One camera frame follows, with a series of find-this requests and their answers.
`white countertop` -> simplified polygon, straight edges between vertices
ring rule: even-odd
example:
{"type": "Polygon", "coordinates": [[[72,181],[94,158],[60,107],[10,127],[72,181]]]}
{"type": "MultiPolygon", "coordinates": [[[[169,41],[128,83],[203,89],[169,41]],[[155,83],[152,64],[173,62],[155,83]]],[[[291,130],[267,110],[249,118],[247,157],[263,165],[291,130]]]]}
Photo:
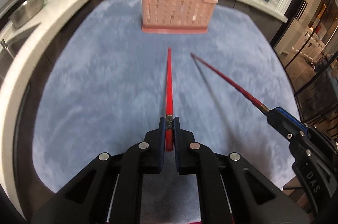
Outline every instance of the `white countertop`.
{"type": "MultiPolygon", "coordinates": [[[[20,29],[9,22],[0,32],[6,42],[14,41],[36,27],[13,60],[0,89],[0,183],[22,214],[13,173],[13,140],[21,100],[39,59],[66,22],[89,0],[48,0],[46,6],[20,29]]],[[[263,0],[237,0],[286,22],[286,17],[263,0]]]]}

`pink basket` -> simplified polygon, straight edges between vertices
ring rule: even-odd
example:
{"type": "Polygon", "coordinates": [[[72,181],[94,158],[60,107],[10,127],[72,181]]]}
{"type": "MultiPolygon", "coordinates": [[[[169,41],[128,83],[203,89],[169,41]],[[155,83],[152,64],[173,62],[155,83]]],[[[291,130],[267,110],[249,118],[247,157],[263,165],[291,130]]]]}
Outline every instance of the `pink basket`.
{"type": "Polygon", "coordinates": [[[206,33],[218,0],[142,0],[147,33],[206,33]]]}

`dark red chopstick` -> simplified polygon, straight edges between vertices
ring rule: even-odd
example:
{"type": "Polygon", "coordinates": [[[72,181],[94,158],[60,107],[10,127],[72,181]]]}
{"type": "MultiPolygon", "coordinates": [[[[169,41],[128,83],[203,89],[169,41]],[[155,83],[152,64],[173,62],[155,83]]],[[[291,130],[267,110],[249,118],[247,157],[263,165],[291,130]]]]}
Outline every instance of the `dark red chopstick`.
{"type": "Polygon", "coordinates": [[[167,60],[167,95],[166,95],[166,151],[171,152],[174,150],[174,138],[173,138],[173,102],[172,102],[172,77],[171,77],[171,48],[168,48],[168,60],[167,60]]]}
{"type": "Polygon", "coordinates": [[[238,90],[246,99],[248,99],[253,105],[258,108],[263,114],[266,114],[269,109],[261,103],[258,99],[254,98],[250,93],[248,93],[246,90],[244,90],[240,85],[236,84],[234,81],[232,81],[229,77],[227,77],[225,74],[221,73],[219,70],[217,70],[215,67],[211,66],[207,62],[205,62],[203,59],[199,58],[195,54],[190,54],[193,59],[199,60],[202,64],[207,66],[209,69],[217,73],[220,77],[222,77],[226,82],[228,82],[231,86],[233,86],[236,90],[238,90]]]}

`screw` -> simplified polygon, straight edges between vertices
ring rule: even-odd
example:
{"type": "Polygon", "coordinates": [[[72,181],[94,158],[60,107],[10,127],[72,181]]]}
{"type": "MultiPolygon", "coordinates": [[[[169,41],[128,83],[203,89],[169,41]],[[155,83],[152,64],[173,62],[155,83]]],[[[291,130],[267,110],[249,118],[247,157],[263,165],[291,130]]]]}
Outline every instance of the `screw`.
{"type": "Polygon", "coordinates": [[[231,153],[230,159],[233,160],[233,161],[238,161],[238,160],[241,159],[241,156],[238,153],[231,153]]]}
{"type": "Polygon", "coordinates": [[[146,142],[141,142],[139,144],[139,148],[142,149],[142,150],[147,149],[148,147],[149,147],[149,144],[146,143],[146,142]]]}
{"type": "Polygon", "coordinates": [[[101,160],[101,161],[105,161],[105,160],[107,160],[109,158],[109,154],[108,153],[100,153],[100,155],[99,155],[99,159],[101,160]]]}
{"type": "Polygon", "coordinates": [[[193,142],[190,143],[189,147],[193,150],[198,150],[201,147],[201,145],[199,143],[193,142]]]}

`blue table surface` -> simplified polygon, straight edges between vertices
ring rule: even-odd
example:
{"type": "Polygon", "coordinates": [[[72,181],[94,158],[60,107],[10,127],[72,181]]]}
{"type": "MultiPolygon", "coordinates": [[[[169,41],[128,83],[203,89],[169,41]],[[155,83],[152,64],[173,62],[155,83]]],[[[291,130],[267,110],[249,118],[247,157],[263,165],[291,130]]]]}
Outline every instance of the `blue table surface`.
{"type": "MultiPolygon", "coordinates": [[[[83,21],[57,60],[38,108],[33,163],[58,191],[101,152],[125,152],[165,114],[167,48],[172,48],[174,115],[214,152],[238,152],[278,187],[293,176],[288,142],[244,96],[190,52],[269,108],[299,119],[287,76],[250,18],[216,6],[207,34],[146,34],[141,0],[106,0],[83,21]]],[[[145,175],[142,223],[200,220],[196,177],[179,176],[166,153],[162,174],[145,175]]]]}

